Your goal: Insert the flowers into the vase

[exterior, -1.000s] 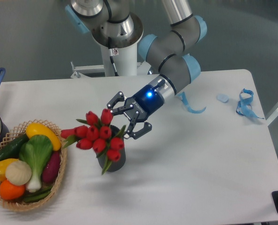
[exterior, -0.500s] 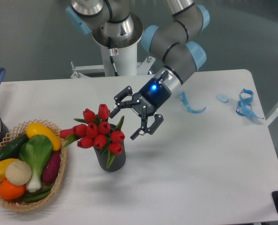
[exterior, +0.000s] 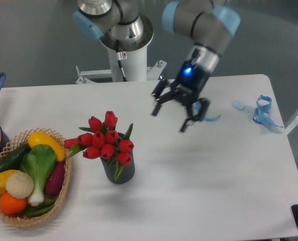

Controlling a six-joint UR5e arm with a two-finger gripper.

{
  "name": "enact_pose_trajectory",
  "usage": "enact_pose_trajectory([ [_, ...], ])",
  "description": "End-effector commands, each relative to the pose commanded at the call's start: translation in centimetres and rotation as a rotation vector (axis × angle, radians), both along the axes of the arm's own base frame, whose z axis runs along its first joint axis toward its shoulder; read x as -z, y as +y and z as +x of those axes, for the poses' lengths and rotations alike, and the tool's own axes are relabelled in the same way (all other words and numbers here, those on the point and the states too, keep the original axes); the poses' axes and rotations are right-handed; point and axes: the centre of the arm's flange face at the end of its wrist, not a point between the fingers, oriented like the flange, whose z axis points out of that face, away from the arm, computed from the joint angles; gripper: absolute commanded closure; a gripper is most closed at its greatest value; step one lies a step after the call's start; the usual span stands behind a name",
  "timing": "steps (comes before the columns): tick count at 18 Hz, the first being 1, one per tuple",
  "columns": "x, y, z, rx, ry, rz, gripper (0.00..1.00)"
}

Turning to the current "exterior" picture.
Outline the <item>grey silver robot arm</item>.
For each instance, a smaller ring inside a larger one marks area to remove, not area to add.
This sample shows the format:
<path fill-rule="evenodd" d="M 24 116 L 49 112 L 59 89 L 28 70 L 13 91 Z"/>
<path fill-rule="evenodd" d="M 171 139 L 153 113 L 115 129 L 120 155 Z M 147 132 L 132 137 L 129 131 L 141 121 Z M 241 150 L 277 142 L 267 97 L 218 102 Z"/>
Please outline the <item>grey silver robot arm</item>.
<path fill-rule="evenodd" d="M 107 49 L 112 79 L 115 82 L 147 80 L 147 47 L 154 30 L 148 17 L 139 11 L 138 1 L 78 1 L 73 20 L 90 39 L 99 40 Z M 152 96 L 157 115 L 161 106 L 175 100 L 186 108 L 189 123 L 203 121 L 209 100 L 201 98 L 207 80 L 234 37 L 238 13 L 226 1 L 170 2 L 162 14 L 163 27 L 190 38 L 193 47 L 174 81 L 160 77 Z"/>

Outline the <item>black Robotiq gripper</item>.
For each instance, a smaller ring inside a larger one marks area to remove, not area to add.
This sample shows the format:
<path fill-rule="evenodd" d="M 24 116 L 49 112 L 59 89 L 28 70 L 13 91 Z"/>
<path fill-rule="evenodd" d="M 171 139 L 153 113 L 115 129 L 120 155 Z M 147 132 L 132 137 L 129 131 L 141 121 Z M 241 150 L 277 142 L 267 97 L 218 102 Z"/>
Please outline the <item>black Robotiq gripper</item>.
<path fill-rule="evenodd" d="M 194 60 L 186 60 L 171 85 L 167 79 L 162 78 L 152 91 L 151 96 L 156 101 L 152 115 L 158 115 L 163 103 L 176 100 L 184 105 L 187 111 L 187 118 L 180 128 L 181 133 L 186 131 L 189 122 L 202 122 L 210 101 L 207 98 L 199 98 L 199 96 L 209 77 L 210 73 L 200 64 Z M 171 90 L 162 94 L 167 87 Z"/>

